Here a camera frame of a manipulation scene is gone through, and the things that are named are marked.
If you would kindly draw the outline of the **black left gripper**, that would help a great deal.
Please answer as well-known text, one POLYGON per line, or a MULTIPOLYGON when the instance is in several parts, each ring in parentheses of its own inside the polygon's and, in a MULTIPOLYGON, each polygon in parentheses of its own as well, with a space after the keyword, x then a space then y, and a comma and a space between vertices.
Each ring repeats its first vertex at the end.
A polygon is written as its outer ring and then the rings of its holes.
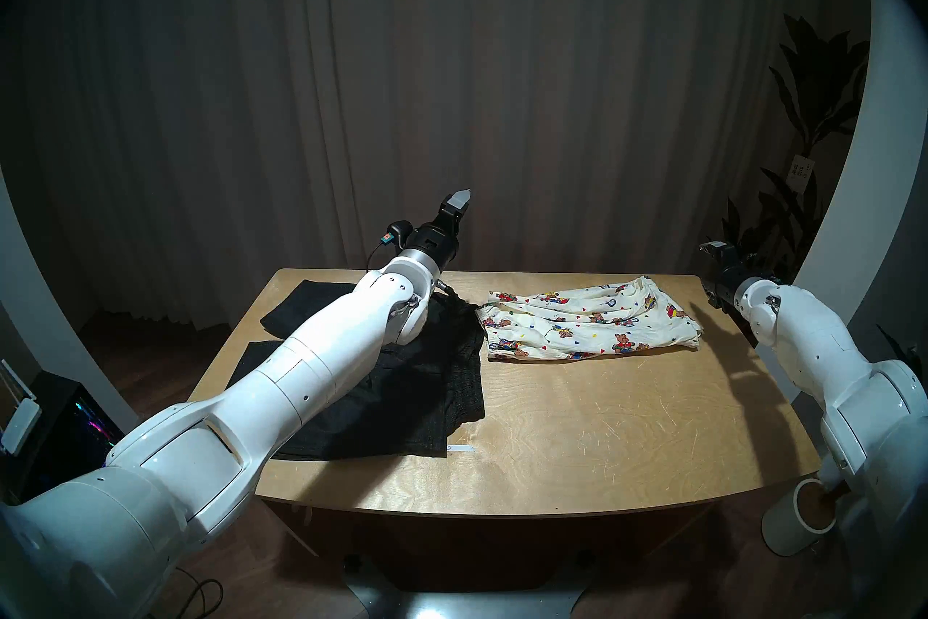
POLYGON ((419 251, 437 267, 446 267, 459 250, 459 228, 470 199, 469 189, 446 196, 435 218, 412 231, 405 250, 419 251))

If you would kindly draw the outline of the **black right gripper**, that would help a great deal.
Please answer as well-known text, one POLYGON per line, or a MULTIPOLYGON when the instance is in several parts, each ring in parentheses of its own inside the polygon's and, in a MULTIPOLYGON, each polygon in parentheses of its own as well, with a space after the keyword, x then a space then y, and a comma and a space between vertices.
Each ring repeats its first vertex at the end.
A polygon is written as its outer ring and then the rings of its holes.
POLYGON ((700 251, 711 256, 716 263, 714 272, 707 276, 704 292, 715 309, 743 314, 742 297, 747 288, 758 281, 779 285, 779 278, 769 270, 748 266, 737 251, 729 251, 729 243, 719 240, 701 243, 700 251))

